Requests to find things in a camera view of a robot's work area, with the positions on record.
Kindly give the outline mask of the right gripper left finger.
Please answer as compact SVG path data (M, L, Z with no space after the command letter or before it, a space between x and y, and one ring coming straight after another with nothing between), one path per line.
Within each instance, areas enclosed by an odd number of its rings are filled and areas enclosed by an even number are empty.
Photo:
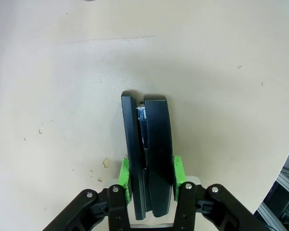
M44 230L91 231L107 217L110 231L130 231L127 205L131 197L129 161L123 159L117 184L100 193L81 191Z

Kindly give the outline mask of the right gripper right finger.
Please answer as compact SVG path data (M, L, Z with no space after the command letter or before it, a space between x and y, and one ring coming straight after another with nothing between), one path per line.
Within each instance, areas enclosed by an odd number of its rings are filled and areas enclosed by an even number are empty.
M265 231L263 225L223 185L208 188L187 180L181 157L173 158L174 196L177 201L173 231L193 231L195 216L202 214L219 231Z

